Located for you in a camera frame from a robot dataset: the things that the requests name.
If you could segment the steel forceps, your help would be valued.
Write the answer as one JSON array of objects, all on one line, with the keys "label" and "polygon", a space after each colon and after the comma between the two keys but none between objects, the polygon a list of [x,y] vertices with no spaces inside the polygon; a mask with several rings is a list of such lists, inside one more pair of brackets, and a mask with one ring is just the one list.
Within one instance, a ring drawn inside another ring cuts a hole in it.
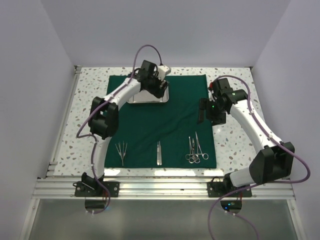
[{"label": "steel forceps", "polygon": [[122,152],[121,152],[122,166],[124,166],[125,156],[126,156],[126,153],[127,153],[127,146],[128,146],[128,144],[123,141],[122,142]]},{"label": "steel forceps", "polygon": [[122,150],[122,145],[120,142],[115,144],[116,150],[120,156],[121,159],[121,165],[124,166],[124,151]]}]

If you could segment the stainless steel tray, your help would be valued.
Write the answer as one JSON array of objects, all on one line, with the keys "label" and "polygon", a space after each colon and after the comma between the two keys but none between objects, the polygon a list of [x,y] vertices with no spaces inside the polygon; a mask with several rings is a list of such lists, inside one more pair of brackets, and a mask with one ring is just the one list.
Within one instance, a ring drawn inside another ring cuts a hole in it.
[{"label": "stainless steel tray", "polygon": [[142,90],[131,95],[127,100],[129,104],[162,104],[169,100],[169,86],[166,81],[154,80],[147,81],[142,87]]}]

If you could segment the steel scalpel handle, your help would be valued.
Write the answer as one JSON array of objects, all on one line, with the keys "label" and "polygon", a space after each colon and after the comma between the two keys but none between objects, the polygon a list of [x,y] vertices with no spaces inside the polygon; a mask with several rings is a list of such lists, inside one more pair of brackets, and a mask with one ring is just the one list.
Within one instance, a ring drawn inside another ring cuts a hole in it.
[{"label": "steel scalpel handle", "polygon": [[160,165],[160,145],[159,141],[157,142],[157,153],[156,153],[156,163],[159,166]]},{"label": "steel scalpel handle", "polygon": [[162,165],[162,146],[160,141],[158,142],[158,165]]}]

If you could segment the green surgical cloth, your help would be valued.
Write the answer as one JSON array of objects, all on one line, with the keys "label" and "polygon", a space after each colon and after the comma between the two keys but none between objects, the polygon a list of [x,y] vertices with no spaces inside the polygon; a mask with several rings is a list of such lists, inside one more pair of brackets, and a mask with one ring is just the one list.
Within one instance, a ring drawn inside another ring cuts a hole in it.
[{"label": "green surgical cloth", "polygon": [[[163,168],[217,167],[213,128],[209,120],[197,124],[199,100],[208,97],[205,75],[166,77],[169,100],[165,103],[124,104],[119,111],[119,127],[108,145],[106,168],[156,168],[157,142],[161,143]],[[189,163],[189,137],[196,141],[209,158]],[[124,166],[116,144],[127,143]]]}]

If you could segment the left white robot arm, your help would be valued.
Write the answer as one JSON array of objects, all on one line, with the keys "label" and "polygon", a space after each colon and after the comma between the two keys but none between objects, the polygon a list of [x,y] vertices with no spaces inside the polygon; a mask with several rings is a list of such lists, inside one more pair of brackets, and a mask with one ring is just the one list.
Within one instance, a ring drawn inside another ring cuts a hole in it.
[{"label": "left white robot arm", "polygon": [[94,144],[89,170],[81,176],[81,184],[92,196],[108,192],[103,184],[105,157],[109,143],[119,128],[121,107],[141,91],[147,91],[158,99],[162,98],[169,85],[165,80],[169,73],[169,66],[144,60],[141,67],[134,69],[115,90],[104,97],[93,99],[90,115],[84,123],[89,126],[89,134],[85,137],[92,137]]}]

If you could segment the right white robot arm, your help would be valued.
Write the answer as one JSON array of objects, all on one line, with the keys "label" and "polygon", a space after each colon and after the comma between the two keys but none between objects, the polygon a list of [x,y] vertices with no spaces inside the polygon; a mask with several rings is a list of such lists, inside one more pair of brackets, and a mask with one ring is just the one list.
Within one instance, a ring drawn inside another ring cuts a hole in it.
[{"label": "right white robot arm", "polygon": [[217,187],[227,196],[235,196],[243,187],[251,184],[273,182],[291,174],[295,148],[290,142],[283,142],[273,134],[261,117],[255,112],[252,102],[244,90],[219,91],[215,100],[199,100],[198,123],[208,119],[212,126],[226,123],[231,115],[249,137],[256,156],[246,168],[224,175]]}]

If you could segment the small steel hemostat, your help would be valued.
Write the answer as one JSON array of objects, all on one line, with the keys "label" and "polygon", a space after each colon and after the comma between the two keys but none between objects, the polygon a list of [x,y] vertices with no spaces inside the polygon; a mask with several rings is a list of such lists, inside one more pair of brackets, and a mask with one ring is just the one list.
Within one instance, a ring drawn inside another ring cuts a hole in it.
[{"label": "small steel hemostat", "polygon": [[189,163],[193,164],[198,159],[198,156],[195,154],[190,136],[188,137],[188,142],[189,142],[189,153],[185,155],[185,159],[188,160]]}]

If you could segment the long steel hemostat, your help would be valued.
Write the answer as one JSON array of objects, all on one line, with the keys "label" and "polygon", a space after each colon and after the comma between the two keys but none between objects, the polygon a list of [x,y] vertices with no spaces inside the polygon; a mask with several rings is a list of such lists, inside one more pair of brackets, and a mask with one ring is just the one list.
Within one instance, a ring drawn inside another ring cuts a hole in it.
[{"label": "long steel hemostat", "polygon": [[201,156],[204,160],[207,160],[209,158],[209,155],[202,151],[197,132],[195,132],[195,139],[196,139],[196,146],[197,146],[197,155]]}]

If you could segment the steel surgical scissors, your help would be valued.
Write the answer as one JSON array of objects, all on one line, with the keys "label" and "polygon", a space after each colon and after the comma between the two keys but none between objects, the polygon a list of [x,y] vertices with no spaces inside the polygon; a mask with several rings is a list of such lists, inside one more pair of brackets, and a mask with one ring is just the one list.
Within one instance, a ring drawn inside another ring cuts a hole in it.
[{"label": "steel surgical scissors", "polygon": [[[193,147],[193,149],[194,149],[194,152],[195,152],[195,154],[196,154],[196,146],[195,146],[195,141],[194,141],[194,139],[191,139],[191,144],[192,144],[192,147]],[[200,158],[199,158],[199,156],[197,155],[197,160],[195,161],[195,163],[193,163],[193,164],[199,164],[200,163]]]}]

